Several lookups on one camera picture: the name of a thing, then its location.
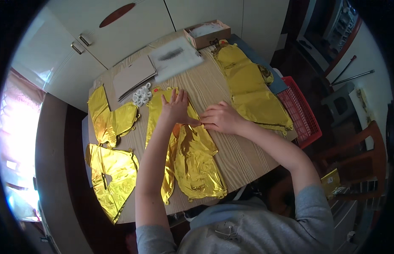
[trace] hand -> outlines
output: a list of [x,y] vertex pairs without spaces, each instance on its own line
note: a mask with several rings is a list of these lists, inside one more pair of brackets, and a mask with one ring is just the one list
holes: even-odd
[[170,102],[162,94],[162,114],[165,119],[171,121],[173,124],[190,124],[193,126],[201,125],[200,121],[191,118],[187,114],[187,104],[189,99],[187,92],[183,89],[179,90],[176,96],[176,89],[173,89]]
[[243,129],[242,125],[247,122],[233,107],[224,101],[208,106],[200,116],[200,122],[204,124],[205,129],[227,134],[238,134]]

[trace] person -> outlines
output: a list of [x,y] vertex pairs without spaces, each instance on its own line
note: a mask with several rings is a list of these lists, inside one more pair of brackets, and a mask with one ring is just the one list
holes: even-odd
[[[326,253],[332,249],[333,219],[320,178],[306,154],[272,131],[245,120],[226,102],[209,106],[200,121],[187,115],[188,96],[162,96],[162,113],[143,154],[136,179],[135,220],[139,253]],[[272,213],[259,199],[209,206],[174,243],[160,194],[169,137],[176,123],[240,135],[288,169],[296,220]]]

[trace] stool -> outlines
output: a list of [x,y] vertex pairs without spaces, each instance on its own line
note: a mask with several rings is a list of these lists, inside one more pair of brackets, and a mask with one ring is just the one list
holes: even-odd
[[333,94],[321,100],[321,104],[328,106],[334,118],[331,127],[337,126],[343,120],[355,113],[355,107],[349,97],[349,93],[351,93],[354,88],[355,85],[352,82],[348,82]]

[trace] cabinet door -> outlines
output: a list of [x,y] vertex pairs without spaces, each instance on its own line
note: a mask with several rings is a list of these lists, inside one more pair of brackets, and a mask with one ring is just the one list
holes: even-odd
[[244,0],[242,39],[271,62],[286,18],[289,0]]
[[241,37],[243,0],[166,0],[177,31],[218,19],[231,27],[231,33]]
[[33,84],[84,112],[88,90],[106,71],[46,7],[28,28],[11,65]]
[[51,0],[48,7],[76,38],[82,35],[87,49],[107,68],[133,52],[174,32],[164,0],[138,0],[114,22],[101,22],[131,0]]

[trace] cabinet handle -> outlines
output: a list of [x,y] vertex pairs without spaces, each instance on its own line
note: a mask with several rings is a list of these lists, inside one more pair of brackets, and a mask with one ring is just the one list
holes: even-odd
[[78,36],[78,38],[79,38],[84,44],[86,44],[87,47],[89,47],[89,46],[91,45],[90,43],[88,43],[88,42],[83,38],[83,36],[82,36],[81,34]]
[[78,48],[76,48],[76,46],[73,45],[73,43],[70,45],[79,55],[81,55],[83,52],[80,52],[80,50],[78,50]]

